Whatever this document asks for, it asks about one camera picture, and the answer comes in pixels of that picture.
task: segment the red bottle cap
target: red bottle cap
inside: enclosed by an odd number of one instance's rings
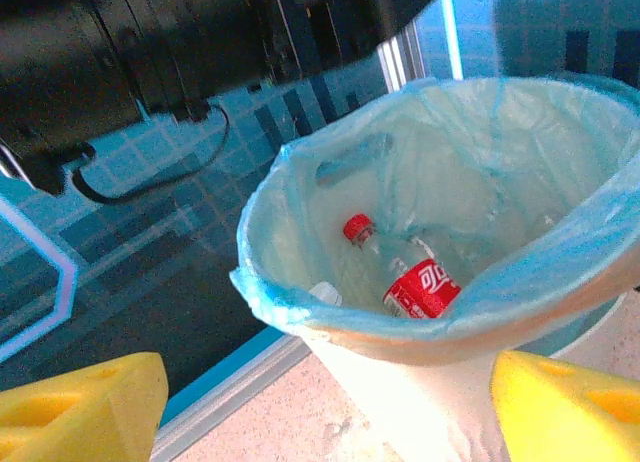
[[[364,229],[371,227],[372,225],[373,222],[366,214],[356,214],[351,217],[346,224],[344,224],[342,233],[347,239],[353,242],[353,240],[358,237]]]

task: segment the neon light strip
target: neon light strip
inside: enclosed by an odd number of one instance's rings
[[[67,254],[2,196],[0,196],[0,217],[4,218],[60,273],[53,311],[0,345],[0,363],[2,363],[71,317],[78,268]]]
[[[458,29],[453,10],[453,0],[440,0],[440,2],[442,3],[442,15],[444,16],[444,30],[447,34],[451,74],[454,80],[463,80],[464,75],[462,74],[462,59],[460,58],[460,45],[458,44]]]

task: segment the coca-cola bottle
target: coca-cola bottle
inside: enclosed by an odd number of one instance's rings
[[[343,233],[362,250],[366,265],[376,270],[375,277],[381,282],[380,297],[391,314],[416,319],[440,317],[460,292],[460,287],[421,247],[380,234],[367,215],[353,216]]]

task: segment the black machine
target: black machine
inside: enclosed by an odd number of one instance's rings
[[[88,139],[369,56],[432,0],[0,0],[0,170],[59,195]]]

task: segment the light blue trash bag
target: light blue trash bag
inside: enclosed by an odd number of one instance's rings
[[[639,148],[640,94],[617,81],[414,83],[282,148],[242,214],[231,279],[267,324],[373,358],[515,347],[640,283]],[[453,247],[449,316],[386,315],[342,235],[358,212]],[[309,294],[321,281],[341,307]]]

